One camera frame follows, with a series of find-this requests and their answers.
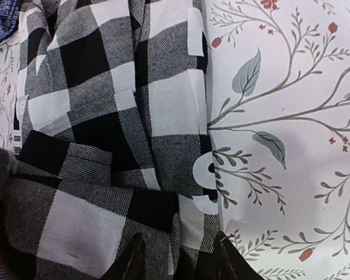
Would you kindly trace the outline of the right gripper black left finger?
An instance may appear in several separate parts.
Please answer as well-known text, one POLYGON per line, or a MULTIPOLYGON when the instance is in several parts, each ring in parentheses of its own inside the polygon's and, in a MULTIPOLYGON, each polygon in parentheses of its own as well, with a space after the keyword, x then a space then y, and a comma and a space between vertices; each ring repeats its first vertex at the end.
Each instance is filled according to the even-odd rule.
POLYGON ((134 234, 120 256, 100 277, 100 280, 142 280, 145 279, 146 245, 140 233, 134 234))

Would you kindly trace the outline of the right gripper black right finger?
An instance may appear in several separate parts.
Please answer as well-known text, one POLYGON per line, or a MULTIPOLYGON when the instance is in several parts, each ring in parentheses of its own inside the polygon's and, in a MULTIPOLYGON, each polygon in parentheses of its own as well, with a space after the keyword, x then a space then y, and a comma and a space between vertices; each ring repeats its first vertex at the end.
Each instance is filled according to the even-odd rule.
POLYGON ((263 280, 223 232, 216 234, 213 247, 212 279, 263 280))

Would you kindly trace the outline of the black white checkered shirt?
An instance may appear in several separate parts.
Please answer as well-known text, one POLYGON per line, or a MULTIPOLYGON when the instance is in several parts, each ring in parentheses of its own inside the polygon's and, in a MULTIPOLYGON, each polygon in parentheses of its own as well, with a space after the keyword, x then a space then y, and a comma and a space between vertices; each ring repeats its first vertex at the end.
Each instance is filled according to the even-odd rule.
POLYGON ((200 1, 24 1, 22 146, 0 148, 0 279, 212 279, 219 231, 200 1))

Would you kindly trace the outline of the blue checkered shirt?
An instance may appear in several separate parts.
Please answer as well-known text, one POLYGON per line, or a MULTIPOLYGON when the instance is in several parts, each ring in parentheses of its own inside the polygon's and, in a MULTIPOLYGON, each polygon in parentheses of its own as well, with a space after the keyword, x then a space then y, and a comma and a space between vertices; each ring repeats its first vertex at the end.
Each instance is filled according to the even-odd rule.
POLYGON ((18 18, 19 1, 0 0, 0 43, 15 32, 18 18))

